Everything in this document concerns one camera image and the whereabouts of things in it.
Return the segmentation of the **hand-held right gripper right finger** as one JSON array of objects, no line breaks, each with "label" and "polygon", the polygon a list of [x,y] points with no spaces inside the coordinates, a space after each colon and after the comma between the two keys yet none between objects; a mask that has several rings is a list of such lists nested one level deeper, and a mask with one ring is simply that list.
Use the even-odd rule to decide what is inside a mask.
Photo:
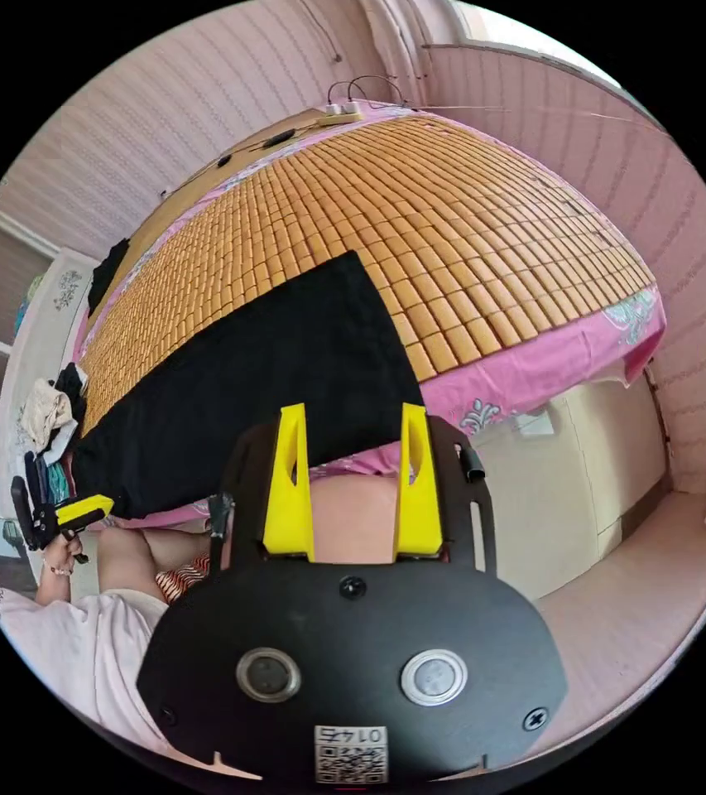
[{"label": "hand-held right gripper right finger", "polygon": [[441,548],[442,527],[428,417],[424,407],[405,403],[401,410],[394,558],[437,557]]}]

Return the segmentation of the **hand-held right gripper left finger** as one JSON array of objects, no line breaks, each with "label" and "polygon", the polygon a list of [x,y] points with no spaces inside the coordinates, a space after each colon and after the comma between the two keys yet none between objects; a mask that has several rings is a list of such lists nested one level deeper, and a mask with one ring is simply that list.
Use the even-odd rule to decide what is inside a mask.
[{"label": "hand-held right gripper left finger", "polygon": [[262,544],[271,557],[315,561],[306,415],[303,403],[281,409]]}]

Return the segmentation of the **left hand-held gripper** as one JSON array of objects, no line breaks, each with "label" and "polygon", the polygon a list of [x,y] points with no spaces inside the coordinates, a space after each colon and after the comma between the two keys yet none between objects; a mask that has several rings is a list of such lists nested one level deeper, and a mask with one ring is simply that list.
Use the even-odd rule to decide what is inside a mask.
[{"label": "left hand-held gripper", "polygon": [[58,536],[73,540],[90,523],[106,518],[114,505],[101,494],[53,503],[46,464],[33,451],[24,455],[24,486],[24,543],[29,552],[43,552]]}]

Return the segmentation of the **person's left hand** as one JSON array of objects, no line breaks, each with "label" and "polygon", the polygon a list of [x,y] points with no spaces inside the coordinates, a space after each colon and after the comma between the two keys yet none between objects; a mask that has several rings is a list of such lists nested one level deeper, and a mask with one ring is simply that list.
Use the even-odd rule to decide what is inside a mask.
[{"label": "person's left hand", "polygon": [[71,576],[74,567],[85,560],[83,546],[79,535],[66,536],[59,534],[42,553],[44,574],[67,577]]}]

